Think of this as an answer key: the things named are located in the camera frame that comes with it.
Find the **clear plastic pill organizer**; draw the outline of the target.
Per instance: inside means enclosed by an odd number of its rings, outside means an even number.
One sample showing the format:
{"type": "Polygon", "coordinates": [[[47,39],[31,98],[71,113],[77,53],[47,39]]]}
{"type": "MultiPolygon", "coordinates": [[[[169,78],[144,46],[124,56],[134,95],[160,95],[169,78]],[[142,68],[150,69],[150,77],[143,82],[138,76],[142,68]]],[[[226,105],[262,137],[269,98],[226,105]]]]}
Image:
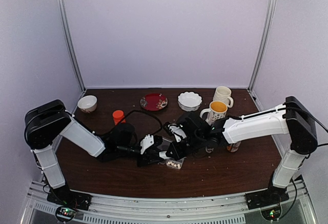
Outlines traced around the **clear plastic pill organizer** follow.
{"type": "Polygon", "coordinates": [[[185,158],[175,160],[173,158],[169,158],[166,156],[166,151],[168,150],[171,142],[172,142],[171,140],[165,137],[162,138],[162,144],[158,146],[159,157],[161,159],[159,163],[162,165],[166,165],[168,168],[180,170],[183,166],[183,162],[185,158]]]}

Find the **orange pill bottle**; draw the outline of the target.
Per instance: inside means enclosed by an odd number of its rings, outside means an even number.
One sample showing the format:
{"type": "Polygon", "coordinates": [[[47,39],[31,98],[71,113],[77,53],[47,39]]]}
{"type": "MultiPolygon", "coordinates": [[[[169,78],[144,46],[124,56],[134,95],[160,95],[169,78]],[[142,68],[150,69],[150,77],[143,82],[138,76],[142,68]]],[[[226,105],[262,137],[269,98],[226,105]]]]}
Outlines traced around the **orange pill bottle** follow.
{"type": "Polygon", "coordinates": [[[125,123],[125,114],[123,110],[115,110],[112,113],[114,124],[117,126],[120,123],[125,123]]]}

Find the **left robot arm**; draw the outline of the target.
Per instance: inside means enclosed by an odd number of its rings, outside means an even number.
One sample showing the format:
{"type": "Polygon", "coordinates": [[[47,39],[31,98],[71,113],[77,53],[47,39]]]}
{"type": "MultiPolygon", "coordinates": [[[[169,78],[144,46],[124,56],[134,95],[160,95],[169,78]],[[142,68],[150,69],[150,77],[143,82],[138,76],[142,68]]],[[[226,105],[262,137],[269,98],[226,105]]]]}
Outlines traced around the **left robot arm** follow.
{"type": "Polygon", "coordinates": [[[30,110],[25,115],[24,138],[50,187],[50,195],[63,206],[76,200],[59,166],[52,144],[62,136],[84,149],[101,162],[120,157],[136,157],[139,167],[167,159],[159,146],[163,140],[156,133],[138,140],[135,128],[125,123],[124,115],[109,132],[96,134],[69,113],[64,103],[56,99],[30,110]]]}

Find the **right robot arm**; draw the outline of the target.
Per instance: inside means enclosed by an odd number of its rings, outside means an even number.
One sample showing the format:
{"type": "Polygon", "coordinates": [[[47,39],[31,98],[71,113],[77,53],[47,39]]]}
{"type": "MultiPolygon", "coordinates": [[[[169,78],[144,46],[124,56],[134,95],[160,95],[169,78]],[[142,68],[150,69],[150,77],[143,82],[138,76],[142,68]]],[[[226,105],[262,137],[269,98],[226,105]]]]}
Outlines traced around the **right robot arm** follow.
{"type": "Polygon", "coordinates": [[[318,147],[315,119],[294,96],[270,110],[249,115],[204,120],[203,115],[209,111],[203,110],[199,115],[187,112],[176,124],[167,125],[167,132],[176,136],[166,151],[167,157],[179,160],[204,147],[231,146],[247,139],[289,134],[290,147],[263,192],[263,200],[270,205],[282,196],[302,162],[318,147]]]}

